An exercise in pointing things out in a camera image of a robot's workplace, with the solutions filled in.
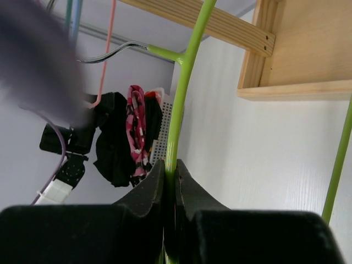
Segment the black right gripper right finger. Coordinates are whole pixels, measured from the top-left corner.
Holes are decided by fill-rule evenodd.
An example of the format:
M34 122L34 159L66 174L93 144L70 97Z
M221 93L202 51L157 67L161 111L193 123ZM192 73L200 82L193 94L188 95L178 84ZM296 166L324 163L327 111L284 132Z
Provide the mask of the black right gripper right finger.
M183 161L175 171L180 263L343 263L336 240L312 212L232 210Z

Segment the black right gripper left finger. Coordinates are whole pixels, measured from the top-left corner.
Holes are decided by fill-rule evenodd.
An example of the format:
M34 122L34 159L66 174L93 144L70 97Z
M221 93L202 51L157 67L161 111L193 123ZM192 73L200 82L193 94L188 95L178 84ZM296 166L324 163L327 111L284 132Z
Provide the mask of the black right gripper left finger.
M163 263L164 162L110 205L12 206L1 263Z

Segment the black trousers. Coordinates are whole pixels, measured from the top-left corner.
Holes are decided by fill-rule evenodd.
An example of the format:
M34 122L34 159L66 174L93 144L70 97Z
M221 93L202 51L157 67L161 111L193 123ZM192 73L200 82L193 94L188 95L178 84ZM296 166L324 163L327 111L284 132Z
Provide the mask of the black trousers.
M119 92L104 93L94 109L101 133L96 141L99 173L115 187L136 186L145 177L134 177L136 163L127 138L127 99Z

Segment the pink camouflage trousers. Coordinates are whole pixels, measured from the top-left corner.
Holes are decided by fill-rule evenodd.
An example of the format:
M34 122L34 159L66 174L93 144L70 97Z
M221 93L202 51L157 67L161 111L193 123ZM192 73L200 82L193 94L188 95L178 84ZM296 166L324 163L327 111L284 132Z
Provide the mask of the pink camouflage trousers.
M126 135L130 155L135 163L134 178L144 178L148 174L149 158L146 151L146 111L144 91L138 85L128 89L126 105Z

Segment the lime green hanger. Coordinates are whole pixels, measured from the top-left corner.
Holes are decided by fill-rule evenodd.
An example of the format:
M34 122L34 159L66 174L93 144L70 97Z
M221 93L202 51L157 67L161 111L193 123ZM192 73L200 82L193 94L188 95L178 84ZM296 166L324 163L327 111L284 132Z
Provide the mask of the lime green hanger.
M180 65L165 170L182 159L206 190L240 209L290 209L336 221L350 189L348 100L252 101L237 94L245 50L205 33L214 1L130 1L194 29L188 49L149 50Z

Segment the light blue hanger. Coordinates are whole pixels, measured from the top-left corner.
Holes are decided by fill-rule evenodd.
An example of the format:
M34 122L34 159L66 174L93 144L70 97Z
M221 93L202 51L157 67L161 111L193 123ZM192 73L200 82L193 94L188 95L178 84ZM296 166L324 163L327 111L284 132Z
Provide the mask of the light blue hanger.
M77 39L78 39L82 6L83 6L83 0L73 1L71 41L74 46L76 46Z

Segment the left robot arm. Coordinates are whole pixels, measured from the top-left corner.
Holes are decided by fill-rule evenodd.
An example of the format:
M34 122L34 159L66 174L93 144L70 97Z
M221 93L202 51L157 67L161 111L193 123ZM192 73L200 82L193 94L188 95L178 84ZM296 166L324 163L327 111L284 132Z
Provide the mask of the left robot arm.
M66 153L66 137L54 133L55 180L35 205L1 212L1 263L162 263L164 161L111 205L60 205L84 175L86 157Z

